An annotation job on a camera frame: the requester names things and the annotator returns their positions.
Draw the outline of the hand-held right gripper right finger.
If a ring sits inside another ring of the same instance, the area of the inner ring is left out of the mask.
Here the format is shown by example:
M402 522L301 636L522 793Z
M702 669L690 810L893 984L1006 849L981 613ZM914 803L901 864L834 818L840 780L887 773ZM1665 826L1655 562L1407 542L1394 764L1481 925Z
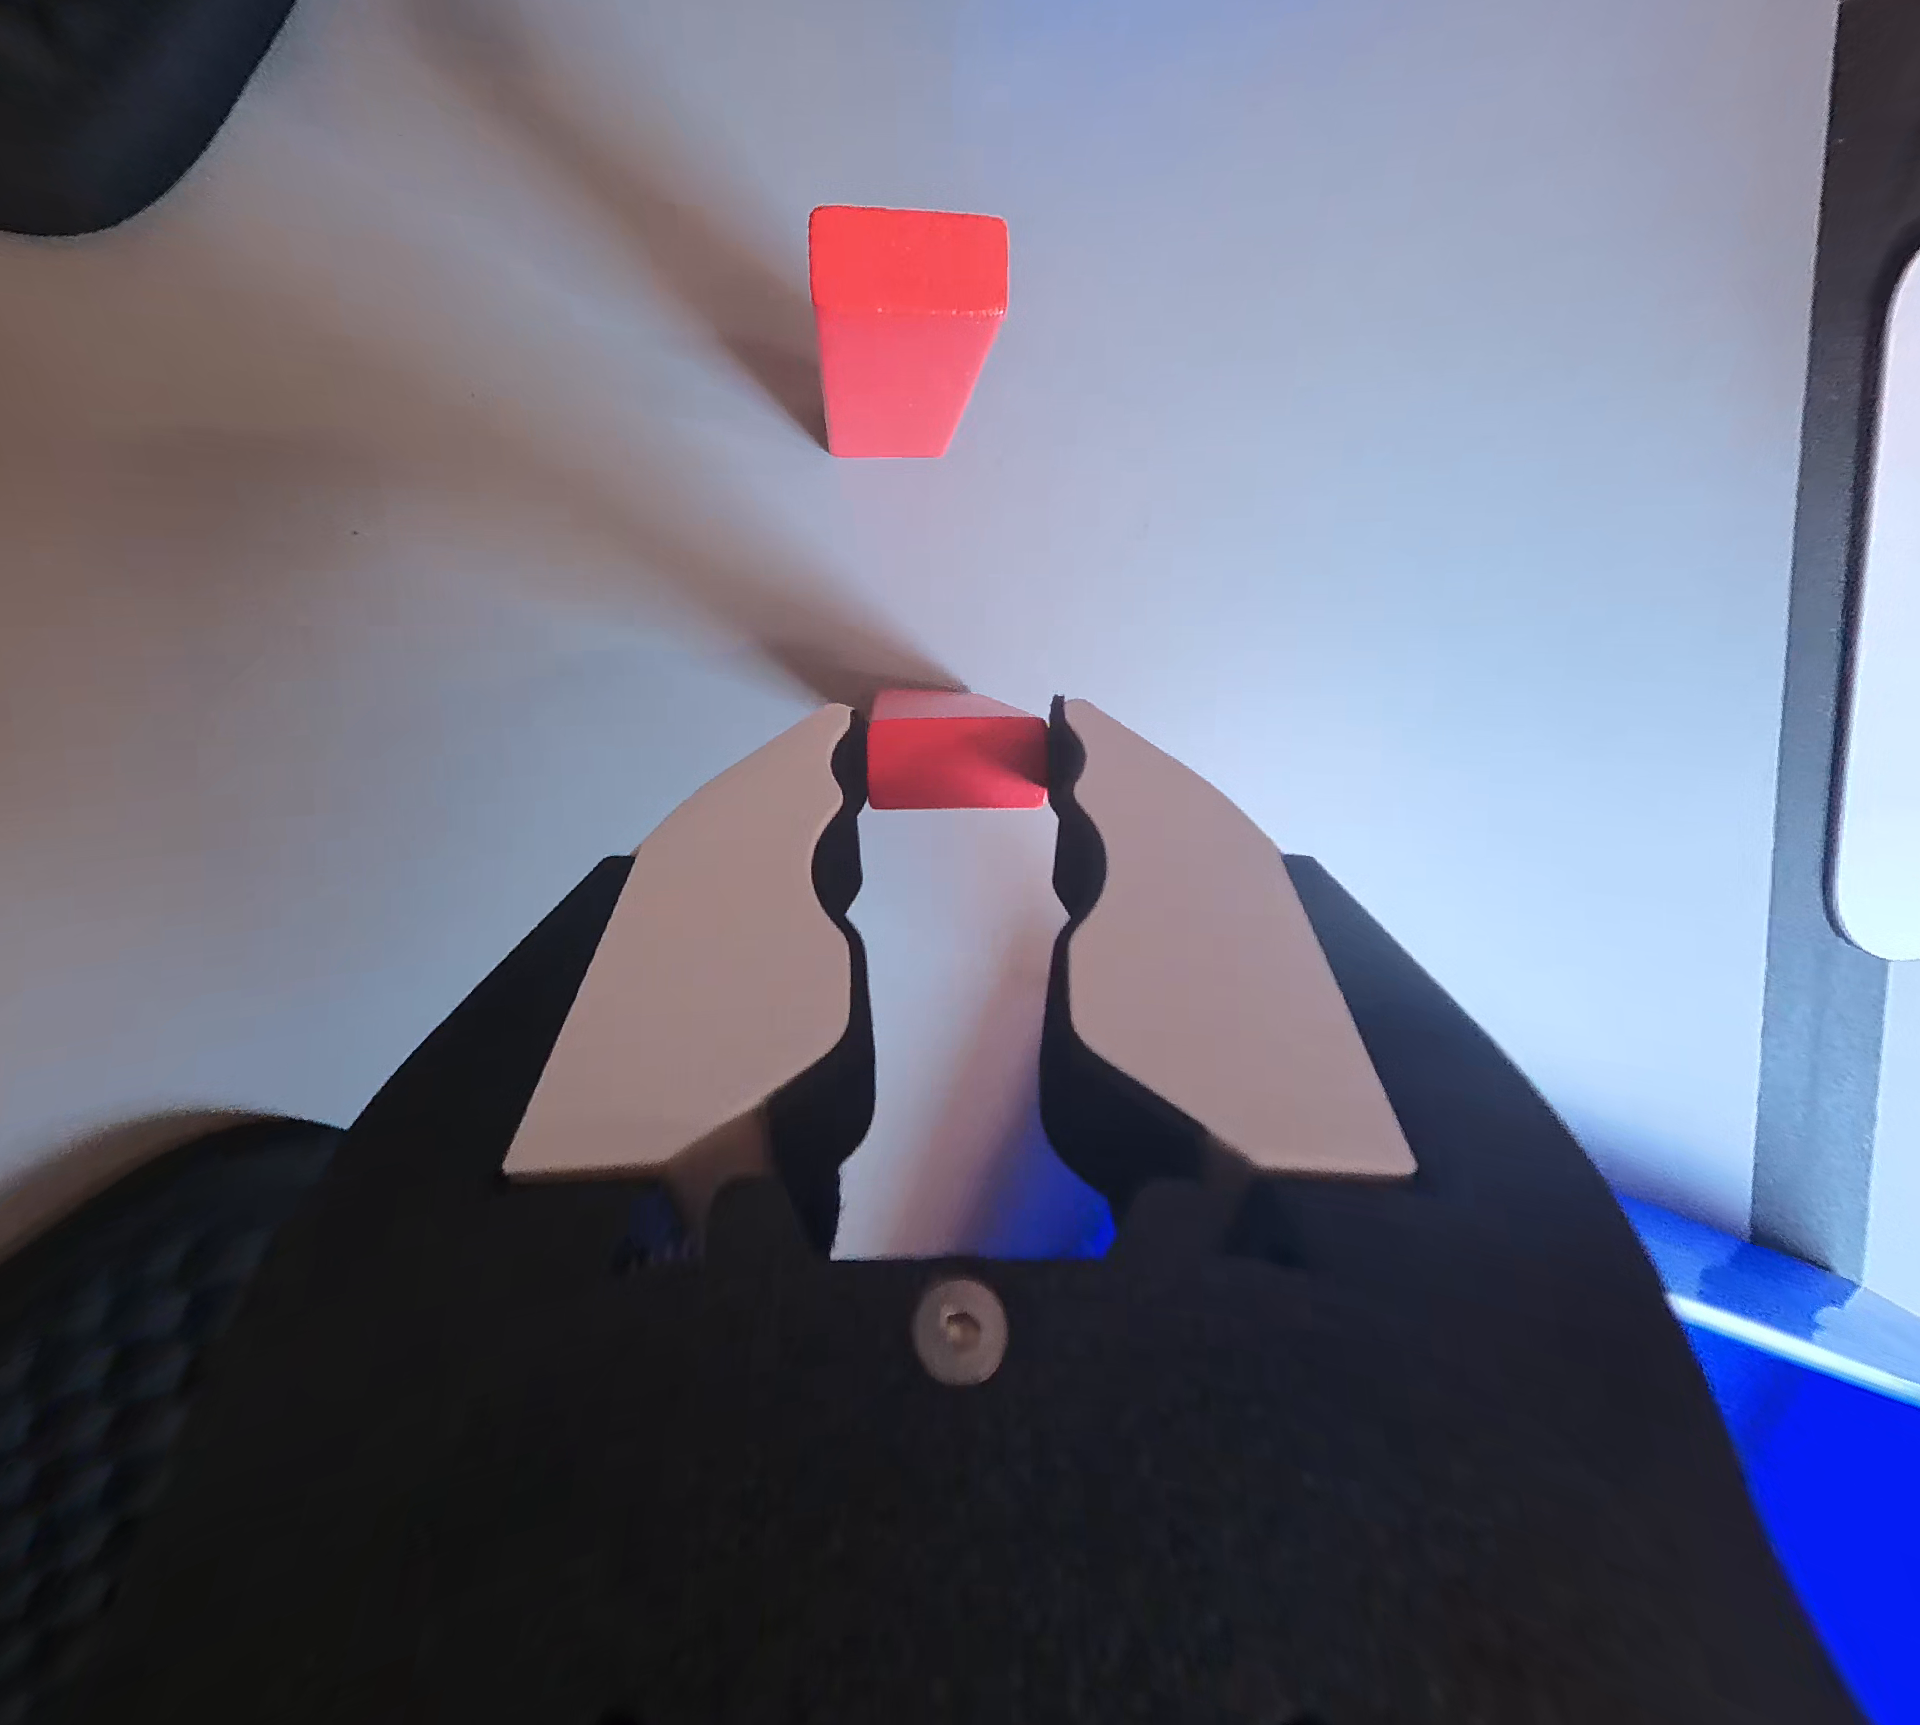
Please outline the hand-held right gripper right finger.
M1280 846L1096 704L1047 718L1044 1136L1091 1188L1405 1184L1415 1160Z

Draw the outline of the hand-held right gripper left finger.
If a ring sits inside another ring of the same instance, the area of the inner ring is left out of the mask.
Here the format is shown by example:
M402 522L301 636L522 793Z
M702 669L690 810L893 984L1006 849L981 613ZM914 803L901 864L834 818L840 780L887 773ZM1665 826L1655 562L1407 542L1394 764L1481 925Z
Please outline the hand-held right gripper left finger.
M632 855L503 1156L515 1185L771 1167L836 1194L871 1124L871 1023L848 910L815 879L856 817L827 704L702 784Z

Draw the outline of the red wooden block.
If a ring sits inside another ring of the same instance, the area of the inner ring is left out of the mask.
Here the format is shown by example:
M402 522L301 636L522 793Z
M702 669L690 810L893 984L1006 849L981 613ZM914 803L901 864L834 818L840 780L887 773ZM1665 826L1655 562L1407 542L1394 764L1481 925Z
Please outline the red wooden block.
M1047 723L987 697L879 690L866 756L875 810L1037 809L1047 799Z
M947 453L1010 295L1006 220L974 212L819 204L808 218L827 453Z

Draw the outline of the blue plastic bin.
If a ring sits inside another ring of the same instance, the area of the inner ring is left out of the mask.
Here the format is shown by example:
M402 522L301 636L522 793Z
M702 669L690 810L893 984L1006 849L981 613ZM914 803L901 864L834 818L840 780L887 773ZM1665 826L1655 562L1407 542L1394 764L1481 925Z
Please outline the blue plastic bin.
M1917 1322L1620 1195L1776 1557L1862 1714L1917 1719Z

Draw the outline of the white document stand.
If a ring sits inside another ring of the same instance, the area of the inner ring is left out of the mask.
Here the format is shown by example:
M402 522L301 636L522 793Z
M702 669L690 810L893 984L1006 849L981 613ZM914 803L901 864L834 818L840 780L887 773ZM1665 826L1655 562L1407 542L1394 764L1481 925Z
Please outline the white document stand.
M1829 899L1839 932L1917 959L1917 260L1886 299L1867 427Z

